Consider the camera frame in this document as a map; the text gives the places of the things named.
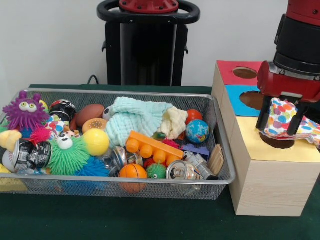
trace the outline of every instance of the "purple spiky toy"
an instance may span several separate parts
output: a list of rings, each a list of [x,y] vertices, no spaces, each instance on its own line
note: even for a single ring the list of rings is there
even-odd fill
[[[41,126],[50,116],[45,113],[42,103],[39,103],[41,95],[36,93],[33,99],[27,98],[27,92],[21,91],[19,97],[11,104],[3,108],[9,121],[9,130],[22,130],[23,128],[34,131]]]

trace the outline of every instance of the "colorful dotted fabric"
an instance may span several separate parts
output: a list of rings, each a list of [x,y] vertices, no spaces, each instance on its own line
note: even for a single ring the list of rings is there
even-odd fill
[[[273,98],[271,101],[270,116],[262,134],[276,140],[306,139],[309,143],[320,146],[319,124],[304,116],[296,135],[289,136],[287,130],[293,116],[297,114],[296,106],[278,98]]]
[[[61,121],[61,119],[54,114],[46,121],[44,127],[51,130],[50,140],[53,140],[63,132],[65,126],[69,126],[69,122]]]

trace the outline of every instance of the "black cable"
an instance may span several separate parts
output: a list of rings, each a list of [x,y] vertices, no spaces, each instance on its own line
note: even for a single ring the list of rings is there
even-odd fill
[[[87,84],[90,84],[92,79],[95,79],[95,82],[96,82],[97,85],[100,84],[100,83],[99,83],[99,80],[98,80],[98,78],[97,78],[96,75],[91,75],[91,76],[89,77],[89,80],[88,80],[88,83],[87,83]]]

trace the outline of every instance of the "light blue towel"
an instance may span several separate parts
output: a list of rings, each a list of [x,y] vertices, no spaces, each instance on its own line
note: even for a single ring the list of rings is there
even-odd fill
[[[164,113],[172,107],[166,102],[118,97],[110,109],[111,119],[105,128],[110,147],[124,147],[131,131],[151,137],[160,127]]]

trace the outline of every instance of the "table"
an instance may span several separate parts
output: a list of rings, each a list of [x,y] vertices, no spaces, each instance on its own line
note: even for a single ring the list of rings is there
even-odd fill
[[[210,87],[31,85],[32,88],[211,94]],[[236,216],[217,201],[0,194],[1,239],[290,239],[320,235],[320,184],[301,217]]]

